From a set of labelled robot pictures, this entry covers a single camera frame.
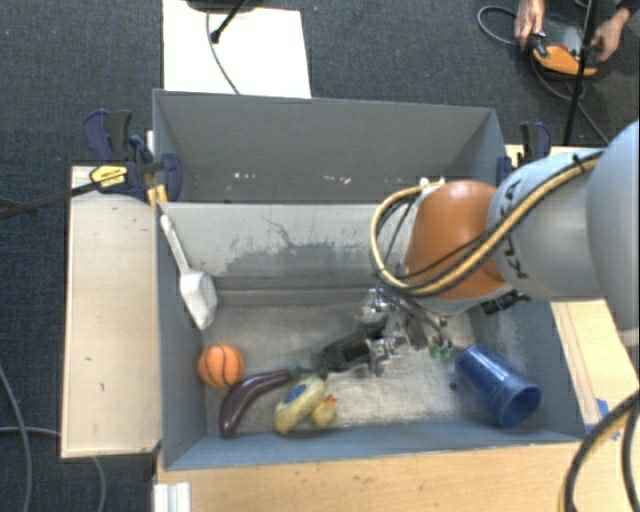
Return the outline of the person's right hand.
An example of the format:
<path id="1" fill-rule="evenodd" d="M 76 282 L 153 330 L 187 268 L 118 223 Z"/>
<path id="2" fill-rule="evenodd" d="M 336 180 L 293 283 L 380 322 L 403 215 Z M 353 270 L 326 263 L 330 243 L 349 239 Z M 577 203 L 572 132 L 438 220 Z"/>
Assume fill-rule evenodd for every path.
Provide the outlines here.
<path id="1" fill-rule="evenodd" d="M 513 33 L 521 50 L 527 47 L 528 38 L 543 29 L 546 4 L 544 0 L 520 0 L 516 10 Z"/>

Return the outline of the person's left hand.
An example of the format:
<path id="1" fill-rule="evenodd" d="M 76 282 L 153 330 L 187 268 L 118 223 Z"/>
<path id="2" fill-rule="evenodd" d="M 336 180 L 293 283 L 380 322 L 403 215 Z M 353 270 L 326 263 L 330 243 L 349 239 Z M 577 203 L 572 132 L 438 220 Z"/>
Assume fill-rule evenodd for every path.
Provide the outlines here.
<path id="1" fill-rule="evenodd" d="M 595 30 L 591 46 L 599 63 L 606 62 L 617 51 L 624 26 L 630 17 L 628 8 L 619 8 Z"/>

